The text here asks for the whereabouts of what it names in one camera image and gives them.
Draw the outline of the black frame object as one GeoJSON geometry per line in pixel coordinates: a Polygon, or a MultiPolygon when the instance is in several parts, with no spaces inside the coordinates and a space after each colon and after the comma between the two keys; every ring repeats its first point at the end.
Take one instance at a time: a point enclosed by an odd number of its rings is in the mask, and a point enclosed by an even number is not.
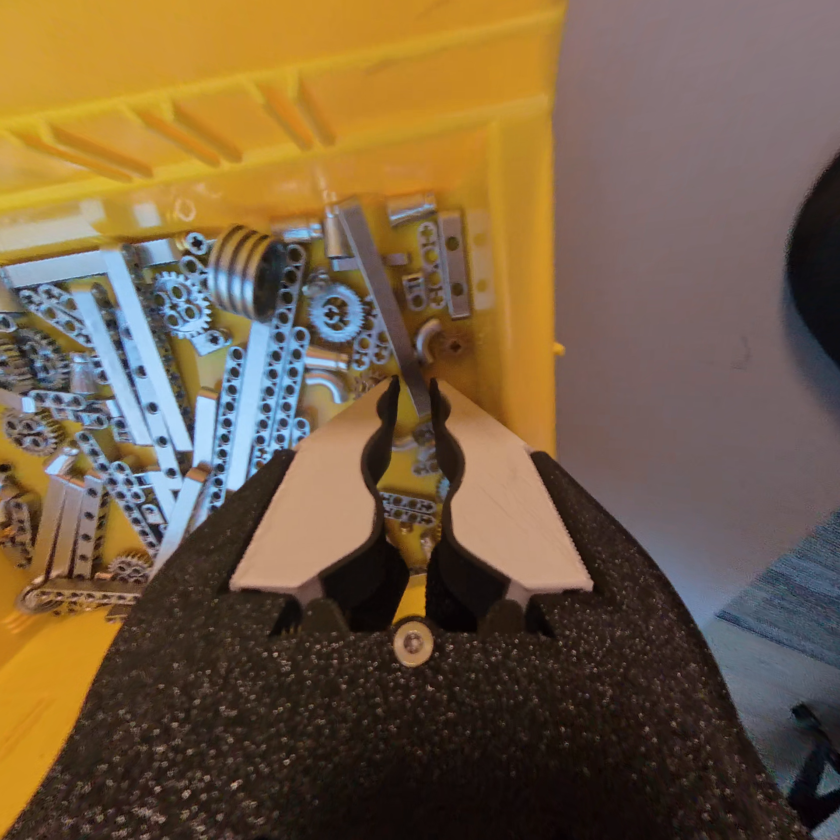
{"type": "Polygon", "coordinates": [[[793,706],[791,715],[795,723],[812,737],[813,745],[794,778],[786,801],[805,830],[812,832],[838,811],[839,789],[836,787],[824,794],[818,790],[826,767],[839,774],[839,752],[820,718],[807,704],[801,702],[793,706]]]}

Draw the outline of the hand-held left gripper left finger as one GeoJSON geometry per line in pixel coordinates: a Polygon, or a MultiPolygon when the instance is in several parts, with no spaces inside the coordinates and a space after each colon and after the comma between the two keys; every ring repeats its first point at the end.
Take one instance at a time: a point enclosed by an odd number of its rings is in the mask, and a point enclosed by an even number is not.
{"type": "Polygon", "coordinates": [[[364,600],[380,571],[356,576],[353,562],[383,531],[377,483],[392,458],[401,391],[382,381],[306,437],[230,578],[231,592],[289,595],[301,606],[338,592],[364,600]]]}

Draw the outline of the yellow plastic bin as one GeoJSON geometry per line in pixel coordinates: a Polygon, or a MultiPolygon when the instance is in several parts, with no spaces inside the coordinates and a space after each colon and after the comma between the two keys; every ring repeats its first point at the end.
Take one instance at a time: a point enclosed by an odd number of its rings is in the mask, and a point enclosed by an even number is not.
{"type": "Polygon", "coordinates": [[[555,450],[552,108],[566,2],[2,2],[2,266],[265,230],[357,197],[464,215],[475,317],[435,368],[555,450]]]}

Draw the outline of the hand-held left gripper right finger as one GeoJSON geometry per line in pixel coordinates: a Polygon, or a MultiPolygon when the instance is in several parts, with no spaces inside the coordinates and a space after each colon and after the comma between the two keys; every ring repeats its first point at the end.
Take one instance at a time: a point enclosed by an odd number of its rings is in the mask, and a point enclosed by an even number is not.
{"type": "Polygon", "coordinates": [[[429,384],[437,462],[448,482],[437,561],[472,614],[501,601],[591,593],[594,582],[532,449],[446,381],[429,384]]]}

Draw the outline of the long thin grey beam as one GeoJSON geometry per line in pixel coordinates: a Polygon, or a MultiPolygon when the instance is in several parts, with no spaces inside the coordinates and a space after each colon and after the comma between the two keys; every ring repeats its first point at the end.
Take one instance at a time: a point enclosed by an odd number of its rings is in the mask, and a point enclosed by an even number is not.
{"type": "Polygon", "coordinates": [[[429,421],[432,406],[428,386],[362,205],[356,198],[350,198],[340,203],[329,203],[326,210],[338,220],[357,260],[360,273],[385,325],[417,419],[420,423],[429,421]]]}

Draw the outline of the grey grooved pulley wheel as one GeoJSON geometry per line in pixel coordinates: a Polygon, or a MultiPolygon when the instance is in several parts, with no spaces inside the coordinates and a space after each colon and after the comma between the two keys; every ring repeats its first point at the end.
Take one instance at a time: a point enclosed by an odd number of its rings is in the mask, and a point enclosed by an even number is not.
{"type": "Polygon", "coordinates": [[[251,321],[268,322],[288,268],[287,248],[270,234],[234,224],[216,238],[206,268],[213,305],[251,321]]]}

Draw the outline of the pile of grey brick parts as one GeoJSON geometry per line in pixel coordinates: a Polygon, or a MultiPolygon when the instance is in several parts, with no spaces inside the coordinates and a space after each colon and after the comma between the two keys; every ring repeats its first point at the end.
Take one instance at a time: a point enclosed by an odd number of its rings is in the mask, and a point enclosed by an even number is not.
{"type": "Polygon", "coordinates": [[[79,613],[136,603],[158,565],[281,450],[341,417],[394,363],[360,282],[308,272],[320,227],[286,226],[284,272],[254,352],[214,322],[221,275],[201,232],[129,248],[150,336],[119,309],[102,253],[6,266],[2,457],[42,462],[38,493],[2,461],[2,556],[28,579],[19,611],[79,613]]]}

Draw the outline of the dark rounded object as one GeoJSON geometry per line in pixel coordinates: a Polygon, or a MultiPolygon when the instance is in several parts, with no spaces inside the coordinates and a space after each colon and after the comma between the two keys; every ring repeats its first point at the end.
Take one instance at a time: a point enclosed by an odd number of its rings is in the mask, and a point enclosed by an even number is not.
{"type": "Polygon", "coordinates": [[[794,308],[839,365],[839,154],[806,194],[792,227],[785,275],[794,308]]]}

